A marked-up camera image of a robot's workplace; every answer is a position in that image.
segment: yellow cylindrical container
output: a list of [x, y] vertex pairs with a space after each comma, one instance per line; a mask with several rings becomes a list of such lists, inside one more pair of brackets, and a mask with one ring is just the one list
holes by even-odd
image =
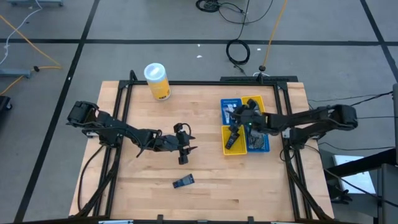
[[144, 76], [156, 100], [166, 100], [170, 97], [170, 85], [167, 80], [166, 70], [162, 64], [152, 63], [146, 66]]

